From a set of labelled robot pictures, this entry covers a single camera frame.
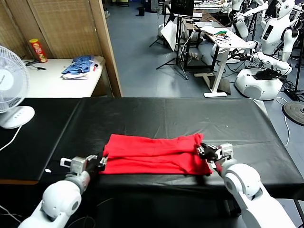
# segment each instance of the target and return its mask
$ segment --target folded blue clothing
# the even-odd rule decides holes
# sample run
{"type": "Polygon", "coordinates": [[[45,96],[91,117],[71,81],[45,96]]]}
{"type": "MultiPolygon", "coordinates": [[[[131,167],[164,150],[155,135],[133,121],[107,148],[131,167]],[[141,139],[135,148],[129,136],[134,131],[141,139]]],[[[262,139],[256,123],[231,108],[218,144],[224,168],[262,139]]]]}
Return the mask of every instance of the folded blue clothing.
{"type": "Polygon", "coordinates": [[[74,58],[72,64],[62,71],[62,74],[70,73],[72,75],[78,75],[80,73],[87,73],[90,71],[90,60],[91,56],[79,56],[74,58]]]}

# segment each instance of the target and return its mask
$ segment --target red can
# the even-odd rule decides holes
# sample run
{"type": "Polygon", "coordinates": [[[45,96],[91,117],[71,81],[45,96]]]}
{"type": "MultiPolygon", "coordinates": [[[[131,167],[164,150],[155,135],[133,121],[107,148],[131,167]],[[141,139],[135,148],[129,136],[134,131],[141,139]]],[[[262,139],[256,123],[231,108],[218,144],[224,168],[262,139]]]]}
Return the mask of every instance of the red can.
{"type": "Polygon", "coordinates": [[[29,40],[30,44],[32,45],[32,47],[34,48],[34,51],[36,52],[39,62],[40,63],[46,63],[47,62],[47,57],[46,54],[44,53],[42,46],[39,42],[38,39],[30,39],[29,40]]]}

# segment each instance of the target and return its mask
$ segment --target folded red garment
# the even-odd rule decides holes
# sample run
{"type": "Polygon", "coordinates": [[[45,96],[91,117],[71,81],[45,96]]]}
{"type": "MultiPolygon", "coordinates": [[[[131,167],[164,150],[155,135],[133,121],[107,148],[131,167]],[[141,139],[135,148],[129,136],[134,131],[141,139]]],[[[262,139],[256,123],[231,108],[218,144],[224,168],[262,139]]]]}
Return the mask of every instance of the folded red garment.
{"type": "Polygon", "coordinates": [[[108,162],[105,171],[100,174],[209,175],[211,169],[196,151],[202,139],[202,134],[174,139],[112,134],[104,147],[104,156],[108,156],[108,162]]]}

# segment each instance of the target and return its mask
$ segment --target electric fan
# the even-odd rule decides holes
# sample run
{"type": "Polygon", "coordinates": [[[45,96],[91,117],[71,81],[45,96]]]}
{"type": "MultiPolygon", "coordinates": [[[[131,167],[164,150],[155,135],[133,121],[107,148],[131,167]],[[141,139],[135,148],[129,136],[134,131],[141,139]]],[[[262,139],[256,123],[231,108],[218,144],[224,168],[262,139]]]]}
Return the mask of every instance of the electric fan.
{"type": "Polygon", "coordinates": [[[30,121],[35,111],[19,105],[29,90],[29,73],[21,58],[0,46],[0,126],[20,127],[30,121]]]}

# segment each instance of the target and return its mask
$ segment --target wall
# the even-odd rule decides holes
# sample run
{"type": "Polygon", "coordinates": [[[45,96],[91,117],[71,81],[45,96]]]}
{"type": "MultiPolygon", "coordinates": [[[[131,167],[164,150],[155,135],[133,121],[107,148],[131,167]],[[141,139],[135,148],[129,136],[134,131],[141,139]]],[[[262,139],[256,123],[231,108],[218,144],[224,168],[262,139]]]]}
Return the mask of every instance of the wall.
{"type": "Polygon", "coordinates": [[[100,55],[115,97],[121,97],[101,0],[0,0],[0,45],[33,58],[29,40],[38,38],[48,58],[100,55]]]}

